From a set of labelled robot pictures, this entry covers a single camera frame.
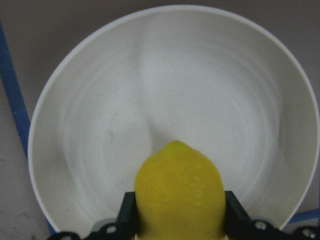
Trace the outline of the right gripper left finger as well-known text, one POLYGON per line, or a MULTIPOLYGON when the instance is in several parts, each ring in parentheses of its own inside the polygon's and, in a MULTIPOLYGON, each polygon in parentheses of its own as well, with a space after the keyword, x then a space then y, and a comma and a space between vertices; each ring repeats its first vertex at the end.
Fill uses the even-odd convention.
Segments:
POLYGON ((137 233, 136 193, 126 192, 116 220, 117 226, 125 237, 134 237, 137 233))

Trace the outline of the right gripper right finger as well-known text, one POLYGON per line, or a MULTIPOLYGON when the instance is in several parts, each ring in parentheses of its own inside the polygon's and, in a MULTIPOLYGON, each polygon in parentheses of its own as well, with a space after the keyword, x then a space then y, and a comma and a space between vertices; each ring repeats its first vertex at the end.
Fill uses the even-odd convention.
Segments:
POLYGON ((224 230, 227 235, 247 235, 251 218, 241 205, 235 194, 227 190, 225 193, 226 212, 224 230))

